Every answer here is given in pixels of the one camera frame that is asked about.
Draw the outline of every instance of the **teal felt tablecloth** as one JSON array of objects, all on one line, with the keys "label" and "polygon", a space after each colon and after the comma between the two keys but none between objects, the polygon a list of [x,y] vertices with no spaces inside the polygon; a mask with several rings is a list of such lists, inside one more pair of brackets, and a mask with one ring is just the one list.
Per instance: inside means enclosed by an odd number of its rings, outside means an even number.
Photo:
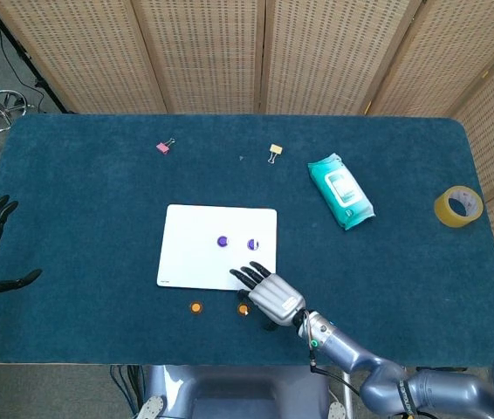
[{"label": "teal felt tablecloth", "polygon": [[[162,155],[155,145],[170,137]],[[284,148],[274,165],[272,143]],[[348,232],[307,172],[332,152],[377,215]],[[0,279],[44,273],[0,295],[0,362],[307,363],[292,328],[239,317],[234,292],[156,285],[166,208],[182,203],[277,210],[278,273],[376,354],[488,365],[494,240],[485,213],[456,230],[436,219],[434,200],[455,184],[480,192],[453,120],[25,116],[0,161],[0,196],[20,202],[0,243]]]}]

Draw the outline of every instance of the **teal wet wipes pack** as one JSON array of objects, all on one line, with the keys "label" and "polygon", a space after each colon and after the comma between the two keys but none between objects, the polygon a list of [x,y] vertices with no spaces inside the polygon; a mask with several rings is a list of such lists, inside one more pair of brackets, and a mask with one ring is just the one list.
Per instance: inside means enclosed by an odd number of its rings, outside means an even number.
[{"label": "teal wet wipes pack", "polygon": [[336,153],[307,164],[309,175],[325,198],[334,218],[344,230],[350,230],[363,220],[375,216],[360,185]]}]

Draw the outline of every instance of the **clear packing tape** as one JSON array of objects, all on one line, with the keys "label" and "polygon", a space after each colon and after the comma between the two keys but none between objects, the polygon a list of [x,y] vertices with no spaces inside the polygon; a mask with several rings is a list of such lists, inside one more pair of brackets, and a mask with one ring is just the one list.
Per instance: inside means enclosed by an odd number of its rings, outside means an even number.
[{"label": "clear packing tape", "polygon": [[[460,202],[464,206],[466,215],[457,214],[450,207],[449,199]],[[453,186],[436,199],[434,209],[439,221],[449,227],[459,228],[477,220],[484,212],[484,204],[480,195],[472,189],[465,186]]]}]

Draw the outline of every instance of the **purple disc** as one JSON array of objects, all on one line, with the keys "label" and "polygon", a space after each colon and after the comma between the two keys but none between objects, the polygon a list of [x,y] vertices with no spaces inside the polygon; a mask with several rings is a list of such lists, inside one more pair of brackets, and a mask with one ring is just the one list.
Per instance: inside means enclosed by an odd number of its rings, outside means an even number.
[{"label": "purple disc", "polygon": [[247,247],[252,251],[258,249],[258,241],[252,238],[249,242],[247,242]]},{"label": "purple disc", "polygon": [[218,238],[218,246],[226,247],[228,245],[228,238],[226,236],[220,236]]}]

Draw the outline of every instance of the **orange disc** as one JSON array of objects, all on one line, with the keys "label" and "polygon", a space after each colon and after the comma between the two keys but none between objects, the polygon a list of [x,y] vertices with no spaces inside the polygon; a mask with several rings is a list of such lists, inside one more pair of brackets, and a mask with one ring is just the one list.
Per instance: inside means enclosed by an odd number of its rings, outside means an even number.
[{"label": "orange disc", "polygon": [[247,314],[249,314],[249,306],[241,303],[239,306],[237,306],[237,312],[240,316],[246,316]]},{"label": "orange disc", "polygon": [[193,314],[200,314],[202,312],[202,304],[198,301],[193,301],[189,308]]}]

